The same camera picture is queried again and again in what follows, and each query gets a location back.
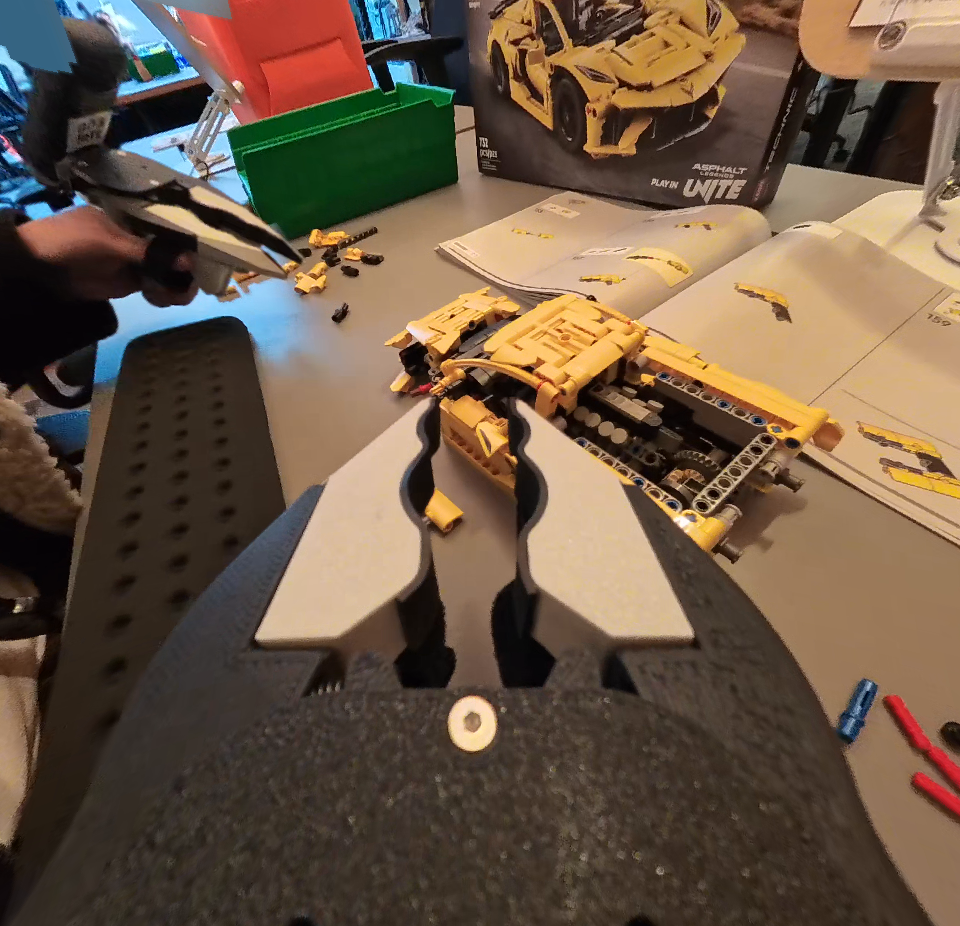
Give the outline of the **metal folding stand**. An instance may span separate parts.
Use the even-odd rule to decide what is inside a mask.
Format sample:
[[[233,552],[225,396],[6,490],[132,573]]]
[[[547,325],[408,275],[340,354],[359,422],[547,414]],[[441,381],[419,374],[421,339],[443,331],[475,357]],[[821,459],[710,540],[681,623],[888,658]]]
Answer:
[[[242,102],[245,86],[241,81],[231,78],[226,63],[215,56],[207,39],[188,30],[182,14],[175,7],[149,0],[132,2],[212,88],[194,132],[183,147],[194,171],[200,178],[207,180],[211,169],[227,160],[227,154],[215,154],[213,146],[224,124],[234,112],[234,106]]]

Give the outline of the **yellow brick toy car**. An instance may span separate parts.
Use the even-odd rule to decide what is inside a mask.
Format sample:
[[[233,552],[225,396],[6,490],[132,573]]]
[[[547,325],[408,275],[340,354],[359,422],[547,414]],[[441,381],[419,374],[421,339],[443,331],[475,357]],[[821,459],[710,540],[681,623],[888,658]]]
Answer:
[[[485,287],[386,345],[402,364],[390,391],[436,398],[442,438],[502,491],[516,487],[507,407],[518,400],[733,562],[728,536],[748,494],[797,491],[790,468],[804,447],[832,452],[845,434],[826,409],[573,294],[523,311]]]

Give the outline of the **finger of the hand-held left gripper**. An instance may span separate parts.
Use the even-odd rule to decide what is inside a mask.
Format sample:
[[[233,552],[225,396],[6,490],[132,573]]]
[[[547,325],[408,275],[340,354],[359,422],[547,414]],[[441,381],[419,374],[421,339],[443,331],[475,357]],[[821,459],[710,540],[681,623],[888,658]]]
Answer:
[[[205,200],[135,200],[128,227],[149,239],[145,272],[159,282],[222,282],[235,271],[278,276],[292,246],[242,208]]]
[[[241,248],[252,255],[270,256],[275,262],[301,262],[301,251],[274,227],[265,223],[247,206],[202,181],[182,179],[185,208],[199,223],[201,237],[209,244],[217,242],[239,257]]]

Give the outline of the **person's left hand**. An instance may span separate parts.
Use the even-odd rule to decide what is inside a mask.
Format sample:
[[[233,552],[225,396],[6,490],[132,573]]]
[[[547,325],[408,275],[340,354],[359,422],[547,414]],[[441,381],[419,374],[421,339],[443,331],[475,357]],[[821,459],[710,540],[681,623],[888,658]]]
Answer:
[[[150,304],[168,308],[189,305],[199,293],[197,284],[174,290],[146,278],[149,240],[95,207],[27,221],[17,234],[35,258],[66,271],[68,291],[81,300],[119,300],[141,293]]]

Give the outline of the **black dimpled mat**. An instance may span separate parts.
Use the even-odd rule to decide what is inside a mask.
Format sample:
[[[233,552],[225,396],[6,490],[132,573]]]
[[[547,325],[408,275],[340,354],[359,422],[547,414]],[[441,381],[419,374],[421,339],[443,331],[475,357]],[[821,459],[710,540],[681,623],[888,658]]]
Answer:
[[[153,657],[284,509],[247,327],[219,317],[129,343],[14,838],[16,903],[65,836]]]

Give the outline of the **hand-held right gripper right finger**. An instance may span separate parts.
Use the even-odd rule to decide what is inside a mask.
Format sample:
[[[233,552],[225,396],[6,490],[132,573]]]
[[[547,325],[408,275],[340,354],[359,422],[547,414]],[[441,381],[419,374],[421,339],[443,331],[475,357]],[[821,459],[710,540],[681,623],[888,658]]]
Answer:
[[[515,459],[515,578],[491,612],[506,688],[543,686],[586,653],[605,674],[628,651],[696,647],[697,636],[645,528],[659,511],[638,487],[534,408],[509,404]]]

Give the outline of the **dark toy car box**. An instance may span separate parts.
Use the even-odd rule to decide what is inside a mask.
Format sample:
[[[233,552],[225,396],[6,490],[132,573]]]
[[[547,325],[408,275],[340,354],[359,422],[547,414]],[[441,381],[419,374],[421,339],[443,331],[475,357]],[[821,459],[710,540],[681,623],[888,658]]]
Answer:
[[[465,0],[482,173],[665,208],[766,206],[817,74],[804,0]]]

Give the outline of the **instruction booklet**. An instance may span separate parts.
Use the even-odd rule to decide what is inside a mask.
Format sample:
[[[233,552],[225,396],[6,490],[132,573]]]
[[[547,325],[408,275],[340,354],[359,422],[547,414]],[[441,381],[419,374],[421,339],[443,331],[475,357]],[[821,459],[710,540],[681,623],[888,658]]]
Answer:
[[[844,430],[803,453],[958,543],[958,291],[823,222],[741,207],[634,212],[553,196],[442,245],[528,311],[573,294]]]

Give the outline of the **person's left forearm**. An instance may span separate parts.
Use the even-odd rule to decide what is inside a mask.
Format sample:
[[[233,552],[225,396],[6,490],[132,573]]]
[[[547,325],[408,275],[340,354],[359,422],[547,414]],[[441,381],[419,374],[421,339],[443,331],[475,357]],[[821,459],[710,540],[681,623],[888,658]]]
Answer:
[[[67,271],[28,249],[26,222],[23,212],[1,212],[1,381],[11,390],[118,327],[110,301],[77,298]]]

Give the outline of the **yellow brick piece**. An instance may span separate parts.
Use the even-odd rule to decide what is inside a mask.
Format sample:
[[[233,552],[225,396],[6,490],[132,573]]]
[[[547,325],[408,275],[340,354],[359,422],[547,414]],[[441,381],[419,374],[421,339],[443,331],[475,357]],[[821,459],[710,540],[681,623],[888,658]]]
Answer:
[[[434,490],[423,513],[428,524],[447,535],[462,523],[464,512],[440,489]]]

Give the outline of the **grey desk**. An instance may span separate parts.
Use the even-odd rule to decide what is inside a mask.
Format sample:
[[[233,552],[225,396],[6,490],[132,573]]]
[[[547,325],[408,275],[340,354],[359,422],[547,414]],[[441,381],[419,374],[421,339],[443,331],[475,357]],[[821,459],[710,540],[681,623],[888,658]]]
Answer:
[[[554,191],[480,174],[474,112],[456,107],[459,183],[356,222],[376,225],[378,268],[319,297],[257,283],[221,304],[198,298],[159,309],[138,296],[116,304],[118,332],[101,345],[84,471],[95,476],[113,385],[134,338],[234,315],[257,346],[258,370],[285,500],[324,481],[411,405],[389,383],[397,353],[384,341],[479,281],[435,251],[546,199]],[[456,687],[498,683],[490,629],[494,595],[515,575],[516,513],[509,498],[442,448],[438,486],[465,512],[434,536]],[[795,494],[776,490],[738,524],[740,560],[718,563],[762,610],[818,693],[829,721],[861,678],[901,696],[931,735],[958,720],[958,548],[805,461]],[[958,819],[911,787],[925,761],[881,702],[846,750],[870,819],[935,924],[958,924]]]

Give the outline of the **scattered small coloured pins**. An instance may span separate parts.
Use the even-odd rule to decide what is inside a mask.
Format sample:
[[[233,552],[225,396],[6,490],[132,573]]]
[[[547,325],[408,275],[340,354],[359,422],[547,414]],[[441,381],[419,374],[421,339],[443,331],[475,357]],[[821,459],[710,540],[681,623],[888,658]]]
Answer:
[[[946,786],[927,774],[918,771],[911,777],[911,787],[926,800],[936,805],[941,812],[959,819],[959,764],[951,755],[935,744],[920,726],[916,717],[898,695],[887,694],[883,705],[892,716],[908,744],[920,753],[928,764],[934,766]]]

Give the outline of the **green storage bin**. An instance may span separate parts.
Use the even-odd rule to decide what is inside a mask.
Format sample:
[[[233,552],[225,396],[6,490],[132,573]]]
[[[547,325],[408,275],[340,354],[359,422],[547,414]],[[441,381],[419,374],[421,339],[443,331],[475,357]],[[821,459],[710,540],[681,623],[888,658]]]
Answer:
[[[227,134],[249,204],[293,239],[459,180],[454,93],[375,88]]]

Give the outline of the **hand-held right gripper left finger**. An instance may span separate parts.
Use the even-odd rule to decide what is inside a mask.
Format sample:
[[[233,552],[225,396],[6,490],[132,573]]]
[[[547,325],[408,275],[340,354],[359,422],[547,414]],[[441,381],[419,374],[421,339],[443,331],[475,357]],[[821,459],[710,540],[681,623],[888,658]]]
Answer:
[[[320,648],[345,664],[373,652],[409,688],[455,669],[426,507],[440,409],[415,405],[333,473],[255,633],[268,650]]]

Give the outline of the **clipboard with printed sheet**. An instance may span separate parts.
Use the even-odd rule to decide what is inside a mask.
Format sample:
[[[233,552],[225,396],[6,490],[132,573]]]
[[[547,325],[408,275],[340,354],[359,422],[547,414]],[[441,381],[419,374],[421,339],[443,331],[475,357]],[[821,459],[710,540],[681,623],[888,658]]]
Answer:
[[[959,77],[959,0],[804,0],[798,35],[805,59],[829,76]]]

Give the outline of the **loose yellow and black bricks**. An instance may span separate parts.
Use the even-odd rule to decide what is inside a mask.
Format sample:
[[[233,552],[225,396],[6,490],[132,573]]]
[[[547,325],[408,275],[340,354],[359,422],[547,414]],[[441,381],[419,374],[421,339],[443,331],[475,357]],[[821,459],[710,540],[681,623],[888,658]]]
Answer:
[[[300,297],[321,295],[330,285],[331,272],[340,271],[355,279],[362,266],[381,264],[381,254],[362,247],[378,233],[376,225],[353,233],[342,229],[313,229],[307,236],[307,245],[300,248],[299,261],[289,260],[282,267],[284,276],[293,284],[294,294]]]

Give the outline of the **black office chair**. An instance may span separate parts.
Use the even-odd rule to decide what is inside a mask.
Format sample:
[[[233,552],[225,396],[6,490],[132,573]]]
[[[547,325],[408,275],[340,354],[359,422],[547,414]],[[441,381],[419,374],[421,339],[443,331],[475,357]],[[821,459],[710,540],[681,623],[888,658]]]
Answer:
[[[390,62],[410,62],[426,85],[455,92],[456,104],[472,105],[468,21],[468,0],[434,0],[429,34],[362,43],[380,89],[395,88]]]

